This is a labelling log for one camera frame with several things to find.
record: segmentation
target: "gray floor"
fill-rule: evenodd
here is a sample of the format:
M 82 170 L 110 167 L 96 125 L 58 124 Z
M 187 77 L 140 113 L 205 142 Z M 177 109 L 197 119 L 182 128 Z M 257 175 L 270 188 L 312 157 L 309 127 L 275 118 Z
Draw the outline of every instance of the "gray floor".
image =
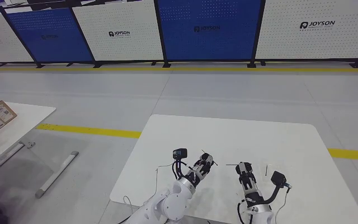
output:
M 173 65 L 185 66 L 208 65 Z M 357 86 L 358 73 L 347 72 L 0 71 L 0 99 L 54 106 L 57 111 L 45 121 L 50 124 L 141 131 L 151 114 L 308 123 L 328 148 L 350 150 L 358 150 Z M 0 203 L 11 223 L 113 224 L 130 214 L 109 195 L 136 139 L 45 130 L 33 130 L 29 138 L 36 146 L 0 168 Z M 73 150 L 79 156 L 35 199 L 38 187 Z M 334 161 L 358 201 L 358 160 Z

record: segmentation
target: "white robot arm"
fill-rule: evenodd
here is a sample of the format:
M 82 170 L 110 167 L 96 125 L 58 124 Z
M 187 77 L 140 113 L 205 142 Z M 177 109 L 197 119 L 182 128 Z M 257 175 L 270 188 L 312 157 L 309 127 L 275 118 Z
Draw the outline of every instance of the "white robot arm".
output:
M 185 148 L 173 151 L 175 162 L 172 165 L 172 170 L 177 178 L 173 188 L 152 196 L 145 205 L 128 218 L 126 224 L 163 224 L 167 220 L 170 223 L 180 222 L 185 213 L 187 200 L 192 198 L 195 188 L 209 173 L 214 163 L 213 157 L 204 153 L 194 167 L 189 167 L 190 171 L 183 175 L 181 164 L 186 164 L 181 159 L 186 157 L 187 149 Z
M 271 181 L 276 185 L 276 188 L 272 196 L 268 200 L 264 200 L 260 190 L 256 185 L 256 178 L 252 173 L 251 164 L 248 162 L 240 162 L 236 166 L 236 172 L 239 175 L 239 181 L 244 190 L 245 199 L 241 203 L 247 203 L 246 213 L 249 215 L 249 224 L 270 224 L 274 216 L 272 212 L 270 203 L 273 202 L 279 192 L 280 188 L 284 186 L 288 188 L 287 193 L 292 188 L 286 182 L 285 175 L 275 171 L 272 175 Z M 241 214 L 240 214 L 240 204 L 237 205 L 237 212 L 242 224 Z

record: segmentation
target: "table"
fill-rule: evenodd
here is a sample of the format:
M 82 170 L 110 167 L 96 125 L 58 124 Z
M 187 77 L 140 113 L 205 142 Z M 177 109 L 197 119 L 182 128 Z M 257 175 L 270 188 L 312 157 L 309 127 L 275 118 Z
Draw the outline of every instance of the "table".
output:
M 17 114 L 17 117 L 0 129 L 0 165 L 5 163 L 23 146 L 27 148 L 33 147 L 35 143 L 30 142 L 25 135 L 56 110 L 56 108 L 47 106 L 17 104 L 14 102 L 6 102 L 6 104 Z M 76 151 L 71 153 L 61 165 L 60 170 L 54 172 L 49 180 L 36 192 L 35 196 L 37 198 L 40 198 L 45 193 L 77 154 L 78 152 Z
M 155 191 L 159 165 L 168 165 L 172 151 L 187 148 L 189 165 L 202 154 L 211 154 L 218 166 L 200 182 L 188 202 L 186 215 L 225 223 L 240 223 L 237 203 L 244 198 L 235 166 L 252 163 L 258 187 L 268 199 L 275 186 L 270 172 L 283 173 L 293 188 L 277 222 L 302 224 L 353 224 L 358 206 L 315 127 L 309 124 L 259 122 L 185 116 L 152 115 L 138 139 L 110 199 L 141 206 Z M 160 168 L 158 191 L 172 187 L 171 167 Z M 280 190 L 271 203 L 274 212 L 284 202 L 286 190 Z

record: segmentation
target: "yellow floor line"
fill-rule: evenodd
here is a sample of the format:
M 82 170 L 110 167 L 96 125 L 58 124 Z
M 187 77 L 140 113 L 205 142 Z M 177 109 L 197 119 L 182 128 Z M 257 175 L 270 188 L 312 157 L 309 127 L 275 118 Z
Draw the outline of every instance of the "yellow floor line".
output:
M 340 150 L 338 148 L 329 148 L 329 153 L 334 158 L 349 158 L 358 160 L 358 150 Z
M 114 130 L 102 128 L 75 127 L 67 125 L 40 124 L 36 129 L 40 130 L 56 130 L 58 132 L 73 132 L 82 134 L 98 134 L 101 136 L 115 136 L 123 138 L 139 138 L 141 132 L 132 130 Z
M 36 129 L 39 130 L 55 130 L 58 132 L 72 132 L 81 134 L 97 134 L 101 136 L 115 136 L 123 138 L 139 138 L 141 132 L 132 130 L 115 130 L 115 129 L 102 129 L 102 128 L 89 128 L 89 127 L 76 127 L 67 125 L 56 124 L 40 124 Z M 341 150 L 338 148 L 329 148 L 328 152 L 335 158 L 349 158 L 358 160 L 358 150 Z
M 354 68 L 235 68 L 235 67 L 116 67 L 116 68 L 0 68 L 0 71 L 219 71 L 219 72 L 358 72 Z

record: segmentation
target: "pegboard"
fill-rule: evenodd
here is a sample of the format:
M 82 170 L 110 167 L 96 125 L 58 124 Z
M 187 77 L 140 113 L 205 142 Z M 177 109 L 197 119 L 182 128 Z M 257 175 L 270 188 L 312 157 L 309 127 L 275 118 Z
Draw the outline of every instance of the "pegboard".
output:
M 68 8 L 8 14 L 38 62 L 85 62 L 91 55 Z
M 33 62 L 31 56 L 0 14 L 0 62 Z
M 358 0 L 266 0 L 256 58 L 358 58 Z
M 73 9 L 95 60 L 163 60 L 152 0 Z
M 250 59 L 261 0 L 158 0 L 168 60 Z

